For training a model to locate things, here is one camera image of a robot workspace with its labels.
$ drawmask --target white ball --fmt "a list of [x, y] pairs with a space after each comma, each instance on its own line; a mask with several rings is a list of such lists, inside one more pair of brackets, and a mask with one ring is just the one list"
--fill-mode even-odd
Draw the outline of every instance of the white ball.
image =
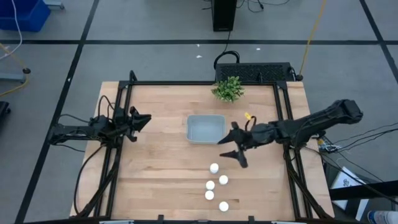
[[225, 184], [228, 183], [228, 177], [225, 176], [225, 175], [222, 175], [218, 180], [219, 180], [221, 185], [225, 185]]
[[212, 180], [209, 180], [209, 181], [206, 183], [206, 189], [207, 189], [207, 190], [213, 190], [215, 186], [216, 186], [216, 184], [215, 184]]
[[218, 164], [214, 163], [214, 164], [210, 165], [210, 172], [212, 174], [216, 174], [218, 172]]
[[222, 212], [226, 212], [229, 209], [229, 205], [226, 202], [221, 202], [220, 205], [218, 206], [218, 208], [222, 211]]
[[207, 200], [212, 200], [214, 198], [214, 193], [211, 190], [206, 191], [205, 198]]

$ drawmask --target yellow object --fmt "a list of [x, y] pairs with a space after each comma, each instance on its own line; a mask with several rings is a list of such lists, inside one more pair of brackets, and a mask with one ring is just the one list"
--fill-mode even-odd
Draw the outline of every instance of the yellow object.
[[325, 5], [326, 5], [326, 0], [323, 0], [322, 6], [321, 6], [321, 11], [319, 12], [319, 15], [318, 15], [318, 19], [315, 21], [315, 24], [313, 25], [313, 28], [312, 28], [312, 31], [311, 31], [311, 34], [310, 34], [310, 38], [307, 41], [307, 46], [305, 46], [303, 62], [301, 63], [300, 72], [298, 73], [299, 75], [303, 75], [302, 72], [303, 72], [305, 61], [307, 60], [308, 48], [310, 47], [310, 43], [311, 43], [311, 40], [313, 38], [313, 35], [315, 34], [316, 29], [318, 28], [318, 24], [319, 24], [319, 21], [321, 20]]
[[251, 116], [250, 116], [250, 114], [248, 113], [248, 112], [246, 112], [245, 114], [244, 114], [244, 116], [250, 121], [251, 120]]
[[[0, 43], [0, 47], [1, 47], [5, 52], [7, 52], [7, 54], [10, 54], [10, 57], [12, 57], [16, 62], [18, 62], [18, 64], [22, 67], [22, 69], [23, 69], [23, 68], [27, 68], [27, 67], [25, 66], [25, 64], [23, 63], [23, 61], [22, 61], [21, 59], [17, 58], [14, 54], [11, 54], [10, 51], [7, 50], [7, 48], [5, 48], [5, 46], [4, 46], [2, 43]], [[24, 82], [23, 84], [21, 84], [21, 85], [15, 87], [15, 88], [13, 88], [13, 89], [11, 89], [11, 90], [5, 91], [4, 93], [0, 93], [0, 96], [5, 96], [5, 95], [7, 95], [8, 93], [12, 93], [13, 91], [16, 91], [16, 90], [18, 90], [18, 89], [20, 89], [20, 88], [23, 88], [24, 86], [26, 86], [26, 85], [28, 84], [28, 82], [29, 82], [29, 74], [25, 74], [25, 82]]]

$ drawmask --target wooden table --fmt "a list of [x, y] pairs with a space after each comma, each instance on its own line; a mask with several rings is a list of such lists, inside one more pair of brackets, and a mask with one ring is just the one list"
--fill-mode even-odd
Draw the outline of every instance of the wooden table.
[[[113, 100], [117, 86], [118, 82], [104, 82], [99, 95]], [[215, 99], [212, 88], [205, 85], [133, 86], [131, 106], [142, 114], [151, 114], [152, 120], [136, 134], [137, 142], [125, 140], [123, 143], [112, 219], [155, 220], [163, 214], [166, 220], [247, 220], [249, 215], [258, 221], [294, 220], [281, 145], [272, 143], [248, 150], [249, 167], [242, 169], [236, 160], [219, 156], [235, 149], [233, 142], [221, 146], [194, 145], [186, 139], [190, 114], [222, 114], [228, 129], [232, 121], [244, 127], [245, 112], [257, 116], [257, 123], [277, 120], [272, 87], [245, 86], [245, 95], [235, 103]], [[288, 83], [288, 88], [294, 118], [308, 115], [302, 83]], [[280, 96], [284, 105], [282, 92]], [[106, 114], [106, 106], [107, 102], [103, 101], [101, 113]], [[98, 142], [90, 141], [85, 159], [98, 146]], [[310, 147], [317, 145], [310, 142]], [[98, 188], [104, 152], [95, 155], [82, 173], [79, 209]], [[306, 150], [302, 150], [301, 155], [309, 191], [325, 211], [334, 216], [319, 155]], [[220, 165], [215, 175], [208, 170], [213, 162]], [[229, 183], [221, 186], [218, 177], [223, 174], [229, 177]], [[216, 182], [212, 201], [205, 199], [208, 180]], [[297, 195], [302, 202], [301, 193]], [[227, 212], [218, 209], [222, 201], [229, 203]], [[300, 210], [304, 217], [302, 203]]]

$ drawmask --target floor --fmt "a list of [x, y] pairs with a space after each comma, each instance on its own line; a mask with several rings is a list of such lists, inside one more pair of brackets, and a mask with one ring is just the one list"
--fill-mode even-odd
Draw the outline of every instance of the floor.
[[[12, 113], [0, 131], [0, 223], [15, 222], [54, 115], [92, 116], [101, 82], [126, 80], [132, 69], [140, 80], [214, 80], [213, 60], [228, 36], [212, 31], [211, 11], [202, 10], [210, 3], [202, 0], [63, 3], [66, 10], [52, 11], [40, 32], [22, 34], [26, 42], [17, 56], [32, 70], [30, 83], [1, 98], [10, 102]], [[321, 4], [291, 0], [253, 13], [245, 3], [236, 11], [231, 33], [235, 41], [228, 49], [238, 51], [242, 62], [290, 62], [298, 71]], [[254, 2], [250, 7], [259, 8]], [[359, 124], [328, 130], [332, 141], [397, 122], [397, 13], [395, 0], [327, 2], [314, 36], [325, 41], [310, 47], [303, 72], [310, 110], [349, 98], [364, 112]], [[16, 32], [0, 30], [0, 42], [10, 48], [18, 38]], [[0, 61], [0, 70], [21, 72], [11, 58]], [[0, 91], [16, 85], [1, 82]], [[67, 118], [62, 122], [77, 124]], [[390, 171], [398, 169], [395, 137], [396, 133], [383, 135], [345, 156], [382, 180], [396, 180], [397, 172]], [[85, 148], [83, 142], [68, 143]], [[68, 217], [82, 159], [82, 153], [50, 147], [25, 222]], [[343, 159], [338, 162], [372, 178]]]

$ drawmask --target potted plant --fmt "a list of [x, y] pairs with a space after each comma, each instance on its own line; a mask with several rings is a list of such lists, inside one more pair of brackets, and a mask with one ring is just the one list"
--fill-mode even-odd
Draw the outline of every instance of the potted plant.
[[216, 82], [216, 86], [217, 88], [212, 89], [211, 92], [217, 99], [225, 102], [234, 102], [244, 93], [239, 77], [228, 77], [226, 81]]

